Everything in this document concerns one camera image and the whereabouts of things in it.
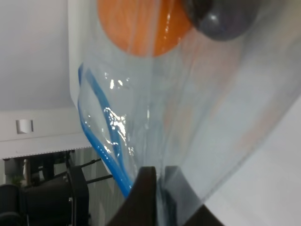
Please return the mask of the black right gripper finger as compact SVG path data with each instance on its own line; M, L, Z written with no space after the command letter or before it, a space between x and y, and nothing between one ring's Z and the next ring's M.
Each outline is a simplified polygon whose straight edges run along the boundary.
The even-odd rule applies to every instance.
M162 225L223 225L202 203L178 166L165 167L162 176Z

